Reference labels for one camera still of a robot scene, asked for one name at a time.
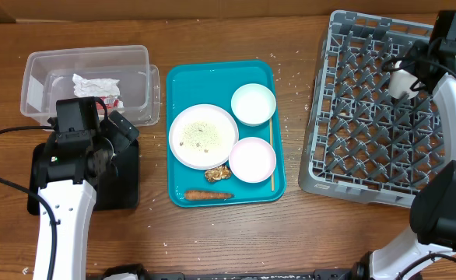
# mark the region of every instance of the wire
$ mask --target wire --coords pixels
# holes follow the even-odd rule
[[[105,105],[105,102],[99,98],[99,97],[94,97],[95,98],[95,102],[97,102],[98,104],[100,104],[102,107],[103,107],[103,111],[105,112],[105,115],[103,116],[103,119],[106,121],[108,120],[108,115],[107,115],[107,105]]]
[[[401,70],[398,68],[386,68],[386,66],[388,66],[390,63],[396,63],[398,61],[413,61],[413,62],[427,63],[429,65],[443,69],[444,71],[448,72],[450,75],[452,75],[456,79],[456,73],[453,70],[451,70],[448,67],[441,65],[437,62],[428,61],[426,59],[421,59],[421,58],[410,58],[410,57],[408,57],[408,58],[391,58],[382,64],[382,71],[395,72],[397,70]]]
[[[438,37],[435,40],[433,40],[432,43],[430,43],[428,51],[427,51],[427,57],[430,57],[430,53],[432,52],[432,50],[436,46],[437,42],[440,41],[440,40],[443,40],[443,37]],[[386,72],[392,73],[392,72],[396,72],[396,71],[399,71],[399,70],[404,70],[404,69],[409,68],[410,66],[414,65],[415,63],[416,63],[416,61],[413,61],[413,62],[408,63],[407,65],[404,65],[404,66],[401,66],[401,67],[388,69]]]
[[[25,126],[25,127],[17,127],[17,128],[6,128],[0,131],[0,134],[11,132],[11,131],[22,131],[22,130],[29,130],[29,129],[52,129],[49,126]],[[50,217],[50,225],[51,225],[51,252],[50,252],[50,262],[48,265],[48,276],[47,280],[52,280],[54,277],[54,268],[55,268],[55,256],[57,254],[57,224],[58,222],[55,221],[55,215],[50,208],[50,205],[38,194],[30,191],[26,187],[22,187],[16,183],[13,183],[9,180],[5,180],[0,177],[0,183],[5,184],[9,187],[13,187],[18,191],[22,191],[29,195],[30,197],[36,199],[40,202],[45,210],[47,211],[48,217]]]
[[[427,86],[419,86],[419,87],[415,87],[416,85],[418,85],[420,83],[420,80],[417,79],[410,87],[409,87],[409,90],[415,92],[415,91],[420,91],[420,90],[425,90],[427,89]]]
[[[408,272],[410,272],[413,268],[416,268],[417,266],[421,265],[423,262],[428,261],[428,260],[435,261],[434,258],[436,258],[436,257],[440,257],[440,258],[443,258],[443,259],[456,263],[456,257],[450,257],[445,254],[439,254],[439,253],[430,253],[430,254],[427,254],[425,257],[422,257],[419,260],[411,263],[407,268],[405,268],[403,271],[401,271],[401,273],[399,273],[398,277],[396,277],[396,280],[402,280],[403,277],[405,277],[405,275],[407,275]]]

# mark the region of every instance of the dish rack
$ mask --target dish rack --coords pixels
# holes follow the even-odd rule
[[[444,167],[443,132],[427,92],[390,97],[381,64],[404,56],[426,24],[335,11],[321,38],[299,185],[361,203],[410,207]]]

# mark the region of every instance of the white plate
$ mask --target white plate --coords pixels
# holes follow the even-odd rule
[[[228,160],[238,141],[235,120],[222,108],[201,104],[187,108],[174,119],[169,147],[176,159],[196,170],[208,170]]]

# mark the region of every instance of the pink bowl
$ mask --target pink bowl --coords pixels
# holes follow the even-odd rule
[[[247,183],[259,183],[275,171],[276,154],[265,140],[247,137],[235,144],[229,161],[230,169],[238,179]]]

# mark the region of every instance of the crumpled paper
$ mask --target crumpled paper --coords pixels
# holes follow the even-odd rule
[[[77,97],[109,97],[119,96],[119,80],[116,79],[84,79],[80,75],[72,76],[74,82],[74,94]]]

